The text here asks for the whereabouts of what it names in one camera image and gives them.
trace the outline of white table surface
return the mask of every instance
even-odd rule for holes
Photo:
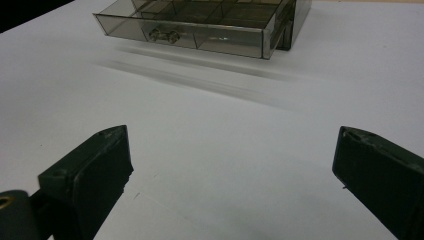
[[[112,2],[0,35],[0,191],[126,124],[135,171],[96,239],[395,239],[331,166],[342,125],[424,156],[424,4],[313,2],[267,61],[106,37]]]

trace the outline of white surface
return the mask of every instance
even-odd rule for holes
[[[0,191],[127,124],[96,239],[394,239],[331,172],[341,125],[424,156],[424,5],[313,2],[270,61],[106,37],[76,0],[0,35]]]

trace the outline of plastic storage box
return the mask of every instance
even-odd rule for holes
[[[107,36],[270,59],[288,50],[311,0],[118,0],[94,14]]]

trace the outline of transparent plastic box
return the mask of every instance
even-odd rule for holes
[[[94,16],[107,36],[270,59],[291,47],[296,12],[296,0],[118,0]]]

